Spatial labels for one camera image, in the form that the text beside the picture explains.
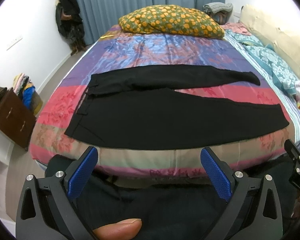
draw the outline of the colorful bedspread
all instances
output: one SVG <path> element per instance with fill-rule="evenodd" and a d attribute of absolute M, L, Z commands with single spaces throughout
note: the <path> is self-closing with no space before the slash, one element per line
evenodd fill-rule
<path fill-rule="evenodd" d="M 92 74 L 158 64 L 212 65 L 252 71 L 260 79 L 260 87 L 237 82 L 178 91 L 238 102 L 281 104 L 290 122 L 285 129 L 260 138 L 212 147 L 216 155 L 233 169 L 250 167 L 282 154 L 283 144 L 288 138 L 300 144 L 300 112 L 293 108 L 293 102 L 275 89 L 266 73 L 258 69 L 258 64 L 231 37 L 226 35 L 225 40 L 213 40 L 163 33 L 132 34 L 121 32 L 119 26 L 115 25 L 77 62 L 45 105 L 31 138 L 29 149 L 32 157 L 43 164 L 47 164 L 55 154 L 78 159 L 87 148 L 87 144 L 64 135 L 64 131 Z M 227 122 L 227 109 L 219 118 Z M 167 151 L 97 149 L 99 159 L 96 169 L 108 174 L 136 177 L 198 177 L 205 174 L 200 163 L 200 148 Z"/>

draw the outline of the pile of clothes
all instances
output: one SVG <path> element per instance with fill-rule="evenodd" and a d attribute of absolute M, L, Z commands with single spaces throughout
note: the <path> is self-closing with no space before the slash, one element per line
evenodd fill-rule
<path fill-rule="evenodd" d="M 36 115 L 42 105 L 38 93 L 35 91 L 35 86 L 31 82 L 30 78 L 24 73 L 20 73 L 13 79 L 13 91 L 22 100 L 22 103 L 34 114 Z"/>
<path fill-rule="evenodd" d="M 232 10 L 232 3 L 211 2 L 203 6 L 203 11 L 220 25 L 225 24 L 229 20 Z"/>

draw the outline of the wall socket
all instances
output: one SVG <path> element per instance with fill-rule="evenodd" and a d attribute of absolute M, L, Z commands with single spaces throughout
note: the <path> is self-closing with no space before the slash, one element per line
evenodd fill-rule
<path fill-rule="evenodd" d="M 18 43 L 19 41 L 22 40 L 22 35 L 19 35 L 17 37 L 15 37 L 13 40 L 11 40 L 8 44 L 7 44 L 7 50 L 10 49 L 13 45 L 15 45 L 16 43 Z"/>

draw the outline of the pillow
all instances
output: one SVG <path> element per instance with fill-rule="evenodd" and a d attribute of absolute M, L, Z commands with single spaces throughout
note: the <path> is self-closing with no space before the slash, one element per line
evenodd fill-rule
<path fill-rule="evenodd" d="M 275 18 L 252 5 L 245 5 L 240 22 L 263 44 L 270 44 L 300 79 L 300 27 L 298 19 L 289 16 L 285 19 Z"/>
<path fill-rule="evenodd" d="M 246 50 L 272 77 L 272 82 L 277 88 L 290 96 L 296 94 L 294 83 L 300 79 L 281 57 L 265 47 L 246 46 Z"/>
<path fill-rule="evenodd" d="M 240 33 L 234 33 L 232 30 L 226 30 L 226 32 L 243 45 L 263 47 L 262 42 L 254 35 L 247 36 Z"/>
<path fill-rule="evenodd" d="M 222 39 L 224 30 L 207 14 L 178 5 L 153 5 L 119 18 L 122 30 L 132 33 L 169 33 Z"/>

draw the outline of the orange floral pillow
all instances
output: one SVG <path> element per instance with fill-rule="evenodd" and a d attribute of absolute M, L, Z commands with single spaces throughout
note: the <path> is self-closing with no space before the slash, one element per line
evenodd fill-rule
<path fill-rule="evenodd" d="M 207 14 L 178 5 L 152 5 L 119 18 L 119 25 L 131 33 L 169 33 L 222 39 L 224 30 Z"/>

